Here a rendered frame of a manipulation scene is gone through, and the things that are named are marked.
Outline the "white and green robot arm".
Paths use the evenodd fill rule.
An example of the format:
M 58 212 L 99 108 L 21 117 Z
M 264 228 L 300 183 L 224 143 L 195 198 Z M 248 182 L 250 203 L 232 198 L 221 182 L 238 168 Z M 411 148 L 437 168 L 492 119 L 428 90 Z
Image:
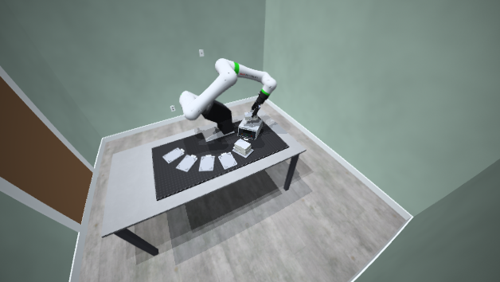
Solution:
M 233 69 L 230 68 L 230 65 Z M 188 120 L 196 120 L 200 114 L 207 114 L 211 103 L 220 94 L 231 88 L 237 82 L 237 77 L 260 82 L 263 88 L 258 93 L 263 100 L 267 100 L 277 85 L 276 81 L 272 80 L 267 72 L 250 69 L 226 59 L 219 59 L 215 64 L 215 69 L 220 76 L 200 96 L 187 91 L 181 94 L 180 105 L 184 117 Z

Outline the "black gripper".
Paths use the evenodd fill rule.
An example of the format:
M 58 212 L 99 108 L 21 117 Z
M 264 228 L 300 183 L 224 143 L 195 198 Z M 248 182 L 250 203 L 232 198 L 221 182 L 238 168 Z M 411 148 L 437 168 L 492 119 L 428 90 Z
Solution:
M 250 112 L 254 112 L 252 113 L 251 117 L 249 118 L 250 120 L 252 120 L 252 118 L 257 114 L 257 112 L 260 110 L 260 105 L 264 103 L 265 100 L 261 99 L 259 96 L 258 98 L 256 99 L 256 102 L 252 105 L 252 109 L 250 110 Z

